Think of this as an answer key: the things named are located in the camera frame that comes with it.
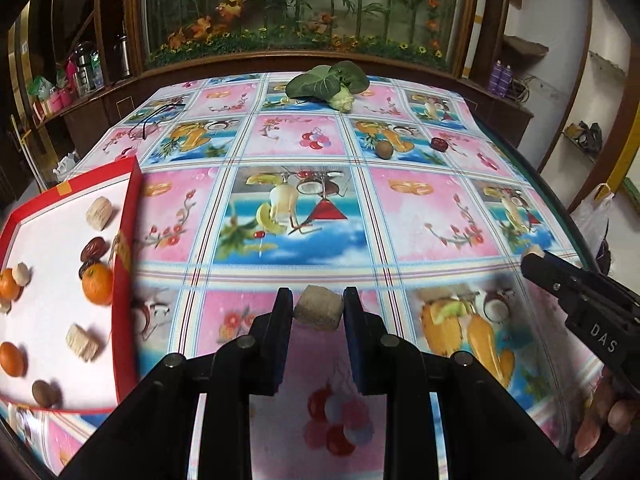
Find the person's right hand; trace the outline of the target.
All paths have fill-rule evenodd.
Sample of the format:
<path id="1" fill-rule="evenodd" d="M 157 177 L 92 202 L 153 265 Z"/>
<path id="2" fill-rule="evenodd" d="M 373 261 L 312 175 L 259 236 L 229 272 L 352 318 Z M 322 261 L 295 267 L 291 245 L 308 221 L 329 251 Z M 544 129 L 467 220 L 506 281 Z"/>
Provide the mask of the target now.
<path id="1" fill-rule="evenodd" d="M 577 456 L 586 456 L 596 446 L 605 425 L 626 436 L 638 418 L 639 400 L 618 393 L 614 389 L 614 375 L 605 367 L 574 439 Z"/>

